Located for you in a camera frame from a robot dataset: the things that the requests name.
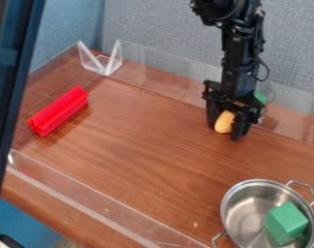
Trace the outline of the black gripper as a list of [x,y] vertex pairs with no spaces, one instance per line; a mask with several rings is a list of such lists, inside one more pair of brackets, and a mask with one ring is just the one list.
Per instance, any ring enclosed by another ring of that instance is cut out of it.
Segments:
[[232,98],[222,92],[220,83],[212,80],[204,81],[203,99],[207,101],[208,125],[212,129],[222,113],[228,110],[235,114],[231,124],[231,139],[240,140],[251,129],[252,124],[259,123],[263,116],[266,104],[255,97],[255,92],[250,92],[240,98]]

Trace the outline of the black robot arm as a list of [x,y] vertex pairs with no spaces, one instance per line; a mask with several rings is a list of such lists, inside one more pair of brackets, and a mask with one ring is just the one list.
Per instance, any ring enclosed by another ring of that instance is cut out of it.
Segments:
[[270,70],[263,53],[266,11],[260,0],[191,0],[192,12],[207,26],[222,30],[222,80],[204,80],[208,125],[216,128],[226,111],[235,114],[231,139],[239,140],[259,123],[266,104],[255,96],[259,66]]

